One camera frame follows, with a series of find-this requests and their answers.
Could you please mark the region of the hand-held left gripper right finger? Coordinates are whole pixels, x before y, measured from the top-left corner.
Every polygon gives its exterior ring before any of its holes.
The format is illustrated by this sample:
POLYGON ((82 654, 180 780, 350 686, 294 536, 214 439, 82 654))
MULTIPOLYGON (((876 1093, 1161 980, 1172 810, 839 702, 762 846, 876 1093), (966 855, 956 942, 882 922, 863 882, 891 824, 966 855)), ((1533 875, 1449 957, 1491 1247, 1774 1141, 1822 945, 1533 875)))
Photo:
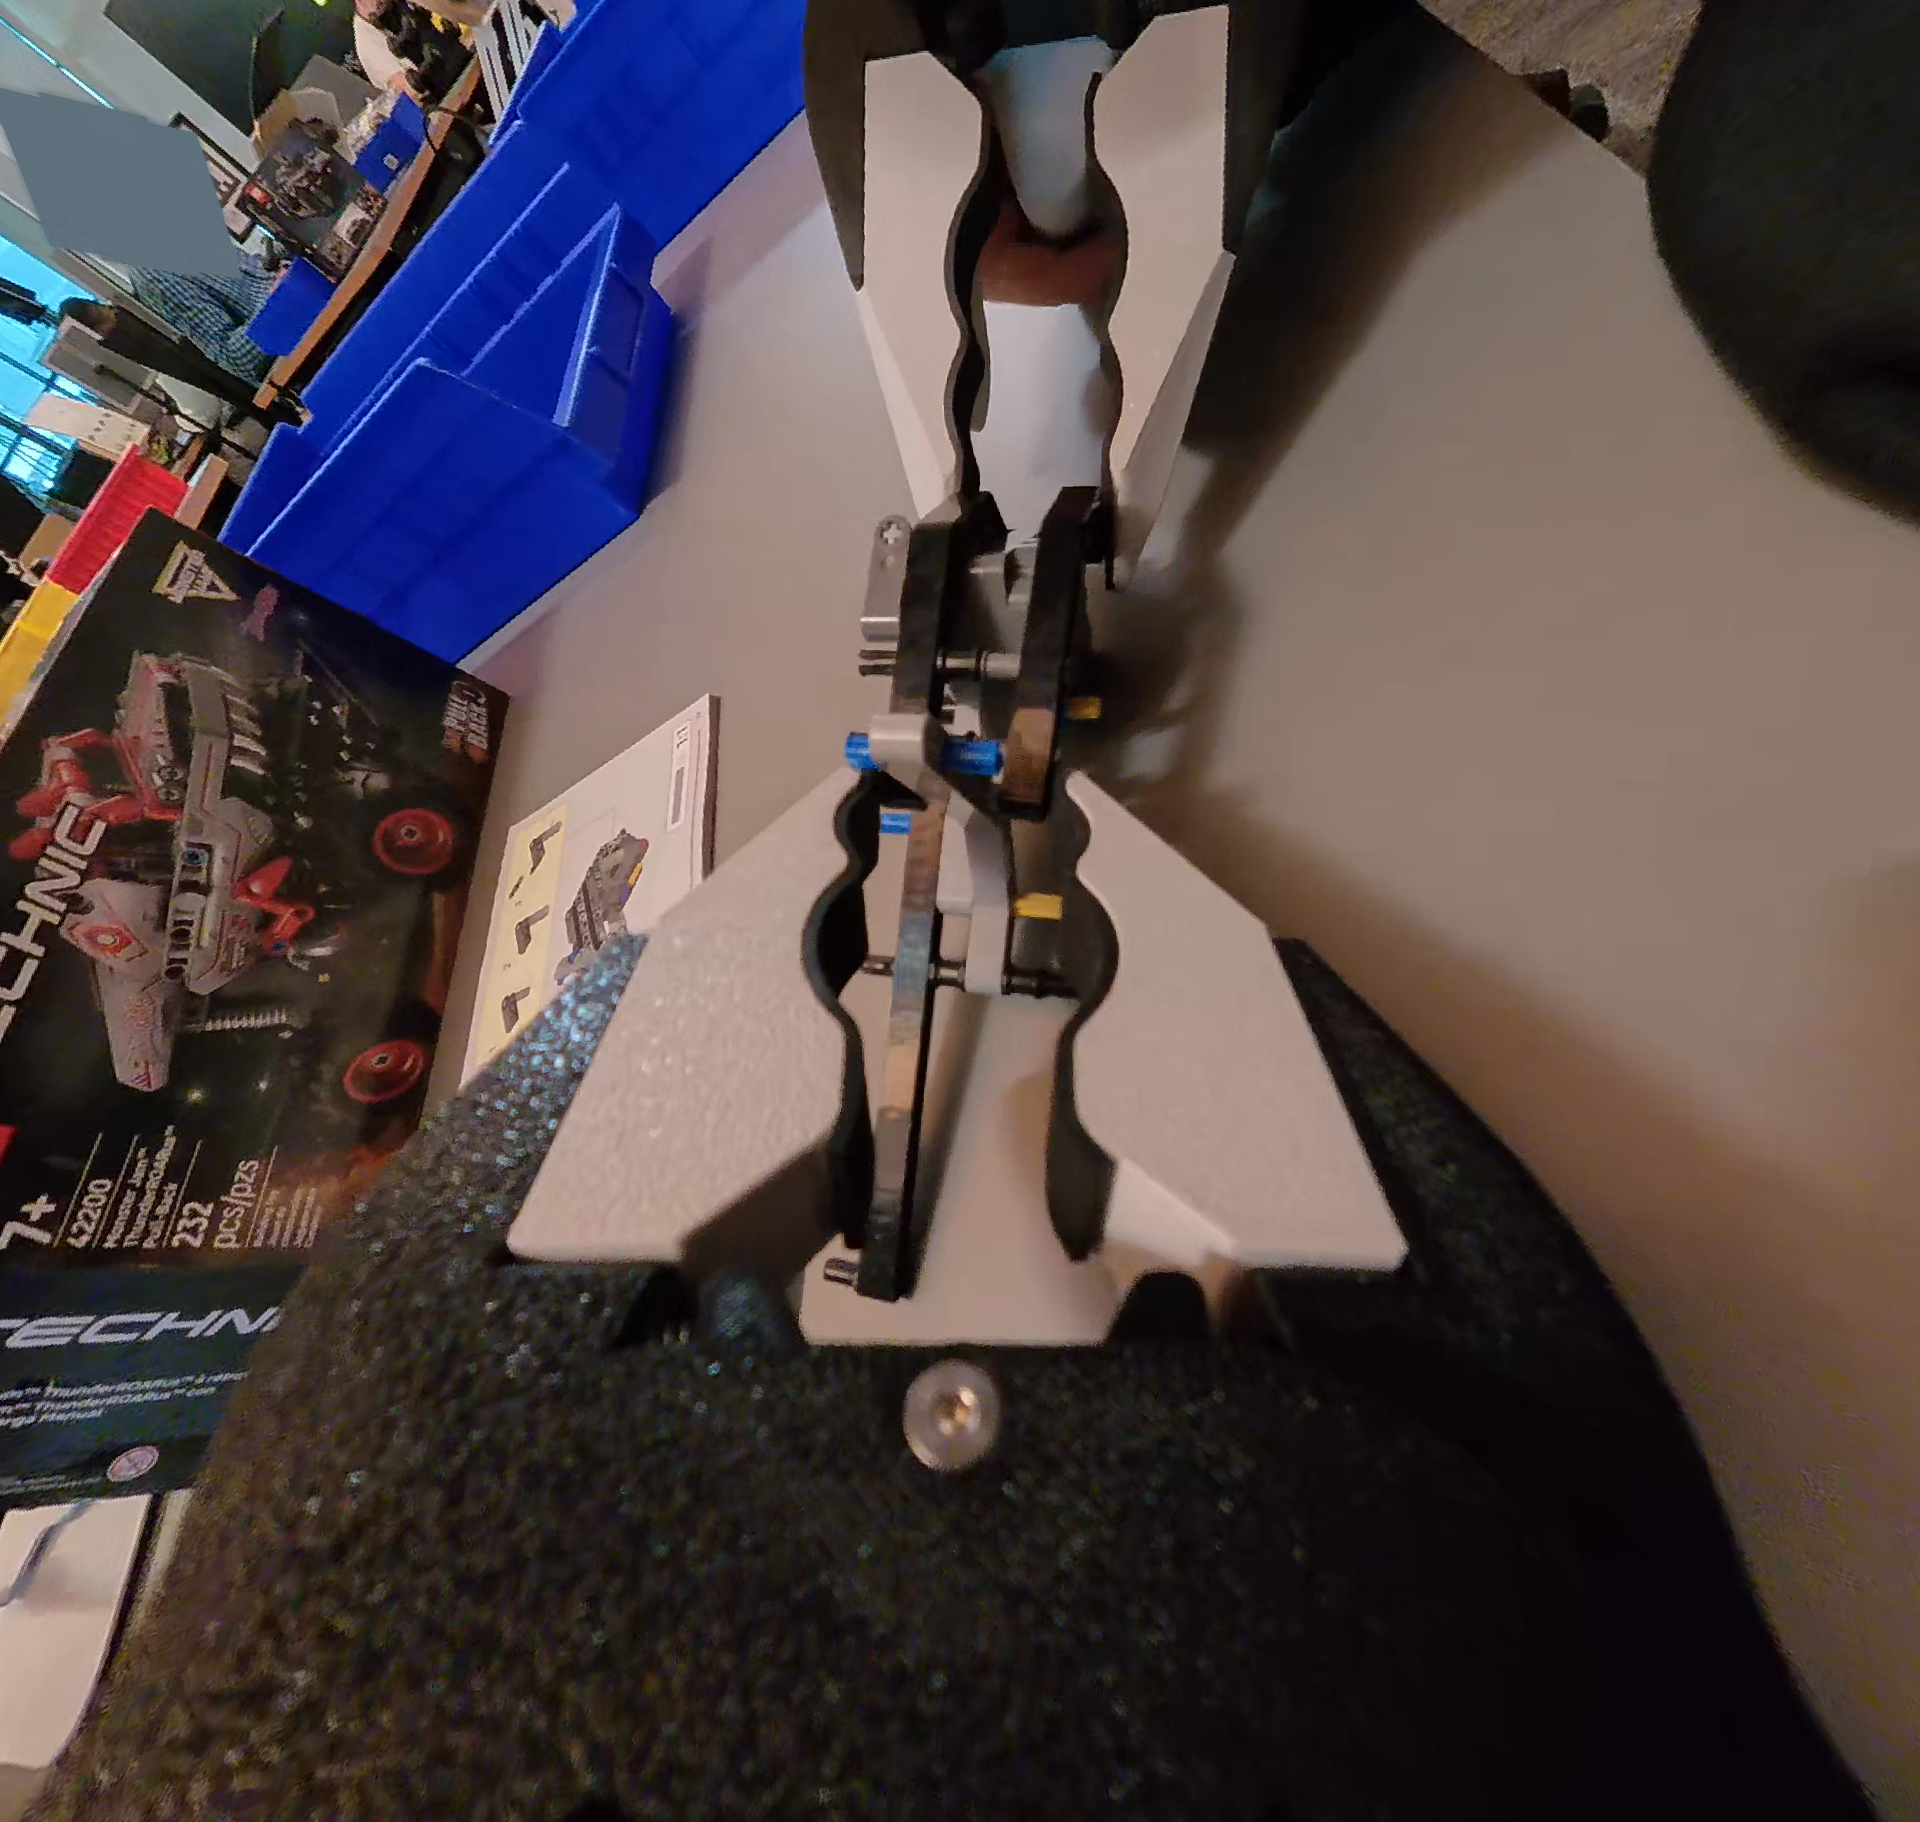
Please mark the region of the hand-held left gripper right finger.
POLYGON ((1072 1259, 1390 1275, 1407 1253, 1263 922, 1085 773, 1068 869, 1046 1202, 1072 1259))

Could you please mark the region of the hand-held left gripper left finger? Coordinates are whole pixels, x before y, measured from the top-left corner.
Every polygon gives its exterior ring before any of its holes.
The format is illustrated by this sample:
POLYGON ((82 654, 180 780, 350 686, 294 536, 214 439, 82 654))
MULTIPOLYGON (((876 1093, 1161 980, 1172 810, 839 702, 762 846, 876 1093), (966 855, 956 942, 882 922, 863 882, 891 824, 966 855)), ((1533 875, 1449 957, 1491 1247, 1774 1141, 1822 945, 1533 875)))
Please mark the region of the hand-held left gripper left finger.
POLYGON ((875 1192, 843 1004, 870 951, 876 776, 832 771, 650 932, 510 1227, 539 1263, 801 1270, 875 1192))

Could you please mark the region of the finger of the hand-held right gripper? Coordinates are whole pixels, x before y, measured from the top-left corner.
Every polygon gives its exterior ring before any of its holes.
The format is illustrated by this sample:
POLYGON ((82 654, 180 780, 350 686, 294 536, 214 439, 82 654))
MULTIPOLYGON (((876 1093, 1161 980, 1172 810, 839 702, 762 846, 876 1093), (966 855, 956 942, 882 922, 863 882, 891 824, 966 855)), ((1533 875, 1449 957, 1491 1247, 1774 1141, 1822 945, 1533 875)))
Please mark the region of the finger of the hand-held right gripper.
POLYGON ((944 508, 978 489, 997 143, 980 94, 930 52, 867 60, 862 85, 857 313, 911 502, 944 508))
POLYGON ((1121 249, 1098 331, 1115 407, 1103 475, 1116 590, 1161 512, 1233 274, 1227 83, 1229 8, 1213 3, 1150 18, 1090 92, 1090 170, 1121 249))

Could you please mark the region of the black grey toy brick assembly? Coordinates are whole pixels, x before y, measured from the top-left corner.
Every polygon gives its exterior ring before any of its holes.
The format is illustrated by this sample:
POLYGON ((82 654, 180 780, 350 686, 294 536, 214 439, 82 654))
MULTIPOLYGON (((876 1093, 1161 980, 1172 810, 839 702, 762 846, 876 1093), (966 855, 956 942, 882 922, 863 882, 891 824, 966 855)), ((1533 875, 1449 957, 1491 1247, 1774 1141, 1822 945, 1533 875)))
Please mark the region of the black grey toy brick assembly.
POLYGON ((888 704, 846 751, 876 789, 876 829, 900 836, 894 951, 866 973, 890 983, 873 1130, 873 1184, 854 1259, 832 1270, 862 1298, 895 1302, 915 1283, 915 1193, 936 996, 1062 998, 1062 957, 1017 963, 1012 827, 1052 805, 1062 733, 1087 637, 1087 577, 1112 554, 1103 490, 1072 486, 1030 549, 1020 642, 994 647, 972 597, 975 569, 1020 561, 997 504, 965 494, 905 543, 891 644, 866 652, 888 704))

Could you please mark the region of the person's right hand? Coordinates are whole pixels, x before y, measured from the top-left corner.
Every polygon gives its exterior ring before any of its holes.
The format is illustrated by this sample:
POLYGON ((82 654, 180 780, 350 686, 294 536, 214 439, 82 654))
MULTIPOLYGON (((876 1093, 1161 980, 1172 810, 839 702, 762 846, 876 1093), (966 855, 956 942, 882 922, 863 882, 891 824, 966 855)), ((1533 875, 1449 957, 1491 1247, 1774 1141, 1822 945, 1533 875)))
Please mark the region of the person's right hand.
POLYGON ((980 252, 978 283, 989 302, 1094 308, 1109 297, 1121 265, 1122 244, 1112 226, 1047 236, 1009 199, 980 252))

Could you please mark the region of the toy instruction booklet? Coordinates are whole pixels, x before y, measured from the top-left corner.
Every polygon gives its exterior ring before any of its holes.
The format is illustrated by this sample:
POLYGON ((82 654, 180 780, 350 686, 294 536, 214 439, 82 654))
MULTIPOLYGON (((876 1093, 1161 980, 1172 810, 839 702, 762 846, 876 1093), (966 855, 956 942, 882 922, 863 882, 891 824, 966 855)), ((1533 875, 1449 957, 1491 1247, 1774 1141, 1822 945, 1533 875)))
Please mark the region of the toy instruction booklet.
POLYGON ((612 942, 640 936, 712 855, 717 696, 702 695, 508 834, 462 1077, 473 1077, 612 942))

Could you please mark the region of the blue storage bin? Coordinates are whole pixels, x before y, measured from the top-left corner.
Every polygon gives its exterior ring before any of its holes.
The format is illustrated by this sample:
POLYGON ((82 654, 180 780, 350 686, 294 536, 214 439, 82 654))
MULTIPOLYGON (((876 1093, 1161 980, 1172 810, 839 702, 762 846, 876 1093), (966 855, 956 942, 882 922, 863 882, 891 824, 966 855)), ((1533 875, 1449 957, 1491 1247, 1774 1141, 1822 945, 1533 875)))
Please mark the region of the blue storage bin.
POLYGON ((306 472, 262 460, 221 537, 461 660, 634 522, 673 359, 671 321, 632 373, 506 342, 465 373, 417 358, 306 472))
POLYGON ((667 249, 794 120, 806 0, 575 0, 492 155, 585 176, 667 249))
POLYGON ((414 358, 465 363, 614 207, 595 170, 515 131, 302 383, 304 432, 343 434, 414 358))

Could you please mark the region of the black toy set box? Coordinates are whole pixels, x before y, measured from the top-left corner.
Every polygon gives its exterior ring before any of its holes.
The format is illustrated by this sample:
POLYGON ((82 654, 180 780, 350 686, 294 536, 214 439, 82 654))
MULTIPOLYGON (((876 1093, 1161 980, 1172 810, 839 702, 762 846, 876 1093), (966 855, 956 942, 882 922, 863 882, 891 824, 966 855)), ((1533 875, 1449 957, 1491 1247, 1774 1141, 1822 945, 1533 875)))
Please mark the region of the black toy set box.
POLYGON ((2 758, 4 1509, 191 1482, 420 1121, 508 696, 146 510, 2 758))

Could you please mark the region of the wooden table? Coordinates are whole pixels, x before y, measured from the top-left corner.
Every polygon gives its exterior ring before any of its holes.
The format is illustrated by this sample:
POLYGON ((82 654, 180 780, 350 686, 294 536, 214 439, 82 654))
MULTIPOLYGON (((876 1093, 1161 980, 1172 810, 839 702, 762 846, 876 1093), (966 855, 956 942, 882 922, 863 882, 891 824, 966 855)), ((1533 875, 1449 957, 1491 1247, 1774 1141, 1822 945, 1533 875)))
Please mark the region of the wooden table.
POLYGON ((476 23, 449 14, 453 5, 490 10, 489 0, 347 0, 353 56, 360 75, 394 106, 420 118, 420 150, 387 187, 379 226, 362 244, 353 272, 317 315, 306 339, 285 353, 254 391, 254 407, 275 421, 306 418, 299 383, 314 375, 341 339, 358 323, 443 211, 483 155, 478 120, 497 113, 497 95, 484 83, 473 49, 476 23))

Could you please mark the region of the small dark toy box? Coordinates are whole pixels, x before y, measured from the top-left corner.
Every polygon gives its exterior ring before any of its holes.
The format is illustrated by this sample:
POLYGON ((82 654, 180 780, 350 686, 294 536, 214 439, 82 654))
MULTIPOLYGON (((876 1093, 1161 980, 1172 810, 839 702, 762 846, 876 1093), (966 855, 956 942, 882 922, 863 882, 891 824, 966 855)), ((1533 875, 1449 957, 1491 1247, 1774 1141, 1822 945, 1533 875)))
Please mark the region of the small dark toy box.
POLYGON ((290 252, 338 283, 364 251, 387 199, 334 148, 317 118, 296 118, 276 134, 237 191, 237 207, 290 252))

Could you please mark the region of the red yellow box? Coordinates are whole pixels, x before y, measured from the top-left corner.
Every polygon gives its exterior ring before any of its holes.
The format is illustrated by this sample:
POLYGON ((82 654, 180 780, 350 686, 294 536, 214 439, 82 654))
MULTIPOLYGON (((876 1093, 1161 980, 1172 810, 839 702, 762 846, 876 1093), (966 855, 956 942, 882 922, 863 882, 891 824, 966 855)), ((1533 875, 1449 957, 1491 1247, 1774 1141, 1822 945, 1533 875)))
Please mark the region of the red yellow box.
POLYGON ((92 585, 149 513, 174 516, 187 498, 187 481, 129 447, 107 472, 84 516, 59 541, 42 578, 2 637, 2 735, 12 731, 36 686, 59 630, 84 605, 92 585))

